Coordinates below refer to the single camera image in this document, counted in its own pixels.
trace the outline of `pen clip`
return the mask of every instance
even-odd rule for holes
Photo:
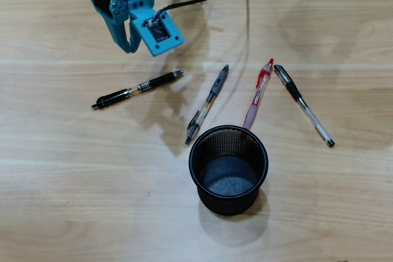
[[[197,116],[199,115],[200,111],[198,110],[195,114],[195,116],[191,119],[191,122],[189,123],[189,125],[187,126],[187,130],[189,130],[190,128],[192,128],[192,126],[195,125],[195,123],[197,122]]]

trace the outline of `clear pen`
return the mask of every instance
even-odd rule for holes
[[[310,109],[310,107],[307,105],[305,100],[302,98],[302,95],[297,90],[296,85],[294,84],[292,79],[289,77],[288,73],[279,64],[276,64],[274,66],[274,71],[277,73],[278,77],[280,77],[281,81],[288,89],[290,95],[292,95],[292,97],[298,103],[298,105],[302,108],[302,110],[304,111],[306,116],[314,124],[315,129],[317,129],[318,133],[325,140],[328,147],[334,147],[335,143],[334,143],[333,139],[330,137],[330,135],[328,134],[326,129],[322,126],[322,124],[317,119],[317,117],[315,116],[313,111]]]
[[[265,92],[266,86],[270,80],[270,75],[273,72],[273,59],[266,64],[259,73],[257,82],[257,92],[255,93],[254,100],[250,108],[248,109],[246,119],[243,123],[243,128],[250,130],[252,122],[254,122],[255,116],[257,115],[258,106],[262,99],[263,93]]]
[[[224,85],[225,80],[227,79],[228,71],[229,65],[226,65],[220,72],[216,81],[214,82],[210,90],[209,96],[204,102],[202,109],[196,112],[195,116],[189,123],[187,127],[187,138],[185,140],[185,144],[189,144],[194,139],[195,135],[199,132],[199,129],[201,129],[204,118],[207,116],[209,109],[214,102],[214,99],[220,93],[221,88]]]

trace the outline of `ballpoint pen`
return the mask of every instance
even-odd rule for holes
[[[315,129],[317,129],[318,133],[325,140],[326,144],[329,147],[333,147],[335,145],[333,139],[330,137],[328,132],[322,126],[322,124],[317,119],[317,117],[315,116],[313,111],[309,108],[309,106],[307,105],[305,100],[302,98],[302,95],[297,90],[297,87],[294,84],[294,81],[292,81],[292,79],[289,77],[288,73],[279,64],[276,64],[274,66],[274,71],[277,73],[278,77],[280,77],[281,81],[288,89],[290,95],[292,95],[294,100],[298,103],[298,105],[302,108],[302,110],[307,115],[307,117],[310,119],[310,121],[314,124]]]
[[[216,81],[214,82],[210,90],[209,96],[205,101],[202,109],[196,112],[195,116],[192,118],[191,122],[189,123],[187,127],[187,138],[185,140],[185,144],[189,144],[190,141],[194,139],[195,135],[198,133],[199,129],[201,128],[202,122],[206,117],[206,115],[208,114],[214,99],[216,98],[217,95],[219,95],[222,85],[224,85],[224,82],[227,79],[228,71],[229,71],[229,65],[226,65],[220,72]]]
[[[159,87],[163,84],[170,83],[173,80],[176,80],[177,78],[181,77],[183,75],[183,73],[184,73],[183,71],[176,71],[176,72],[167,73],[166,75],[163,75],[161,77],[158,77],[153,80],[139,84],[137,87],[122,89],[122,90],[116,91],[115,93],[111,93],[109,95],[102,96],[97,99],[96,104],[92,105],[91,108],[93,110],[105,109],[106,107],[109,107],[109,106],[116,104],[120,101],[124,101],[125,99],[128,99],[132,96],[136,96],[137,94],[143,93],[143,92],[150,90],[150,89],[154,89],[154,88]]]
[[[243,123],[243,128],[250,130],[252,122],[254,122],[255,116],[257,115],[258,106],[263,96],[263,92],[265,92],[266,86],[268,85],[270,75],[273,72],[273,59],[267,63],[259,73],[258,82],[257,82],[257,92],[255,93],[254,100],[250,108],[248,109],[246,119]]]

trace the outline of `wood grain surface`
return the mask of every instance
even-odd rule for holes
[[[185,0],[156,0],[156,8]],[[170,12],[186,43],[125,54],[89,0],[0,0],[1,262],[393,261],[393,0],[212,0]],[[283,65],[337,143],[273,75],[252,131],[270,170],[220,217],[189,175],[189,120],[241,125]],[[172,85],[103,111],[98,96]]]

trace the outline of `mesh cup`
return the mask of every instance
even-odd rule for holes
[[[257,199],[268,172],[268,155],[250,131],[224,125],[195,141],[189,168],[203,204],[217,214],[236,215]]]

